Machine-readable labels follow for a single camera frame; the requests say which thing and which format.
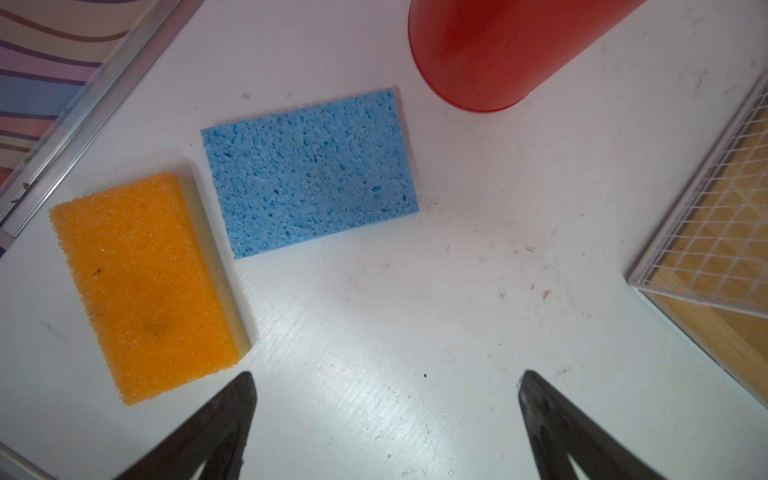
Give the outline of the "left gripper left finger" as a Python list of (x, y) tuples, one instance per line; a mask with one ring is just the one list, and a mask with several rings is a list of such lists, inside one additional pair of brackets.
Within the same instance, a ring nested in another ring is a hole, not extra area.
[(256, 405), (255, 382), (244, 371), (118, 477), (237, 479)]

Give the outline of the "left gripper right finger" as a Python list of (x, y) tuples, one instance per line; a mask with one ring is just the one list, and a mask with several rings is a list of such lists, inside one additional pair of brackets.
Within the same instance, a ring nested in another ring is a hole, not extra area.
[(662, 477), (537, 372), (524, 372), (518, 399), (542, 479), (575, 479), (575, 466), (589, 479)]

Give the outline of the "blue rectangular sponge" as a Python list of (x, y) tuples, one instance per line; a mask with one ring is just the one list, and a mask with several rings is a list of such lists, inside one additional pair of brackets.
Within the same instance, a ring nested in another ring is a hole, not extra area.
[(202, 130), (241, 259), (419, 210), (392, 89)]

